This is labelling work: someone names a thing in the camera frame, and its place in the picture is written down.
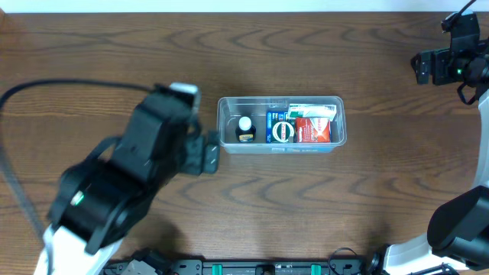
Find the small dark medicine bottle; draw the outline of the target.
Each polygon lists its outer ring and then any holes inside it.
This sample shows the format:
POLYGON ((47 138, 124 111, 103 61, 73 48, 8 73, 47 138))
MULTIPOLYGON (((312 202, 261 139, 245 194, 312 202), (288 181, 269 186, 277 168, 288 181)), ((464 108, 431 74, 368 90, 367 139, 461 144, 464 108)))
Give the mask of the small dark medicine bottle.
POLYGON ((235 134, 240 143, 250 143, 254 141, 256 128, 253 126, 249 117, 243 116, 238 120, 238 127, 235 130, 235 134))

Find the blue fever patch box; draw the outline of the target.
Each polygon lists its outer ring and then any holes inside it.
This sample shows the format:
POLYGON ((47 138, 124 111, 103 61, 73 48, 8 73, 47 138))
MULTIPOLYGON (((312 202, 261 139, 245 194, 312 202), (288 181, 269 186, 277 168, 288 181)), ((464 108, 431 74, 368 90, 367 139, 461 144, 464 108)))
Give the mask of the blue fever patch box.
MULTIPOLYGON (((274 126, 281 121, 288 121, 288 113, 286 111, 268 111, 266 117, 266 139, 265 141, 270 143, 279 143, 279 141, 274 137, 274 126)), ((290 133, 290 128, 286 125, 282 127, 277 126, 277 136, 282 137, 282 130, 286 131, 285 138, 288 138, 290 133)))

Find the green square packet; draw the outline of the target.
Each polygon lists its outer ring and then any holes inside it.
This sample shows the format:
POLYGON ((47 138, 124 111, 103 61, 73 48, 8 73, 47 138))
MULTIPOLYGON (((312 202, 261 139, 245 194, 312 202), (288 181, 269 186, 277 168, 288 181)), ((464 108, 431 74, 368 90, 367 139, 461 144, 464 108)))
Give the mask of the green square packet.
POLYGON ((271 143, 293 143, 295 126, 289 121, 274 121, 270 130, 271 143))

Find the white medicine box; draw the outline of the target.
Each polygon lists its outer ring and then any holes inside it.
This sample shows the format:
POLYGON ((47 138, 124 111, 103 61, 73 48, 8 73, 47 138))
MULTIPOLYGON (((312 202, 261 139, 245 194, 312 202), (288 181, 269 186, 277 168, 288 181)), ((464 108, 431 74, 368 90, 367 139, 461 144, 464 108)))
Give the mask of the white medicine box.
POLYGON ((290 104, 290 118, 328 118, 332 120, 337 113, 336 105, 290 104))

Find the red square packet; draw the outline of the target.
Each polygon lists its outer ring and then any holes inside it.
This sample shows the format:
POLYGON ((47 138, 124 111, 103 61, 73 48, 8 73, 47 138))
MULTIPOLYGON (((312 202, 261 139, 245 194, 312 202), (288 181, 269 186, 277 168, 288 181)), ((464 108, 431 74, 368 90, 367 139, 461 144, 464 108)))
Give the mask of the red square packet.
POLYGON ((298 143, 330 143, 329 118, 297 118, 296 141, 298 143))

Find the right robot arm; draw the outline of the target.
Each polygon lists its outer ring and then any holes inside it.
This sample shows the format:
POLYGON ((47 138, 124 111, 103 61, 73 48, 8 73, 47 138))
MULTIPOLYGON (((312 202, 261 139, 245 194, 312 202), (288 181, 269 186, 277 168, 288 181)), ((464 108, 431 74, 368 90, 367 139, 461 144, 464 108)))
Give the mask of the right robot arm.
POLYGON ((447 65, 434 57, 430 61, 430 66, 414 67, 444 69, 444 76, 461 83, 461 101, 478 103, 482 129, 477 171, 466 192, 452 195, 434 211, 426 233, 387 246, 379 257, 382 274, 457 274, 488 268, 488 55, 465 51, 453 54, 447 65))

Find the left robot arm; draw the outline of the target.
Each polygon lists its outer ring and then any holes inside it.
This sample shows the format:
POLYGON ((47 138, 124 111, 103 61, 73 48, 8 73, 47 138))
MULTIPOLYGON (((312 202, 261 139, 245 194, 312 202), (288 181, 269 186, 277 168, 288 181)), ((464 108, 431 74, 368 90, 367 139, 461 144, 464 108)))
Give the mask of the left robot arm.
POLYGON ((192 84, 158 87, 139 103, 122 136, 106 138, 60 177, 37 274, 97 274, 178 173, 215 173, 219 143, 197 118, 192 84))

